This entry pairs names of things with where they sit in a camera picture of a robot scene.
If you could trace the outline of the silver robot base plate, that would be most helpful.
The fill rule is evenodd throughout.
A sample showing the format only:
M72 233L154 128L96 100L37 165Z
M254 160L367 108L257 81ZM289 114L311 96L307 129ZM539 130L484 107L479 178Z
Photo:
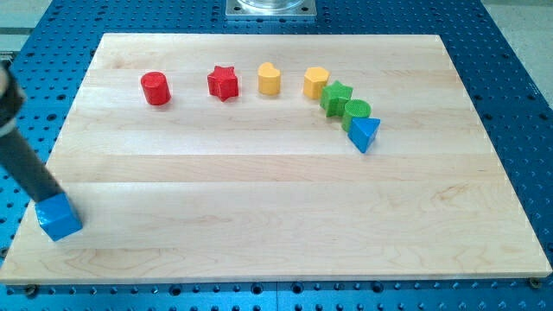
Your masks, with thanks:
M230 20L314 20L317 9L315 0L226 0L225 13Z

